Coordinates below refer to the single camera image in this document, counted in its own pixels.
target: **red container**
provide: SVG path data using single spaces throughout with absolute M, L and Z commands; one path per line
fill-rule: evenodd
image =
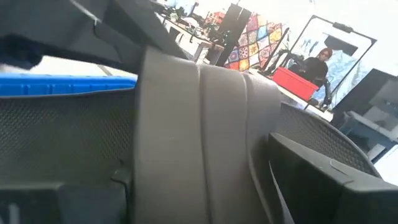
M 319 89 L 319 87 L 298 76 L 296 73 L 282 67 L 277 68 L 272 79 L 276 84 L 305 101 L 310 100 L 313 93 Z

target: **black mesh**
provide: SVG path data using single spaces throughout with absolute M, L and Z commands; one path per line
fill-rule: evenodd
M 282 103 L 277 133 L 365 173 L 380 177 L 366 155 L 330 124 Z
M 134 90 L 0 99 L 0 180 L 96 182 L 132 160 Z

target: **colorful quilt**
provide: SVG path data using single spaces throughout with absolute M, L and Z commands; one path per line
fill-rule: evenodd
M 282 24 L 268 22 L 253 13 L 224 66 L 240 71 L 255 65 L 263 66 L 281 37 Z

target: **blue object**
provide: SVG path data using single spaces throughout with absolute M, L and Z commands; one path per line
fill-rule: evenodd
M 136 77 L 0 73 L 0 96 L 63 95 L 134 88 Z

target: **red hair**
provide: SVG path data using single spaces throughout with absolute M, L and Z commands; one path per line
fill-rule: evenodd
M 328 52 L 329 58 L 330 58 L 331 55 L 333 54 L 333 50 L 332 50 L 331 48 L 329 48 L 329 47 L 326 47 L 326 48 L 322 49 L 322 50 L 319 52 L 318 57 L 319 57 L 319 55 L 321 55 L 321 54 L 324 53 L 324 52 Z

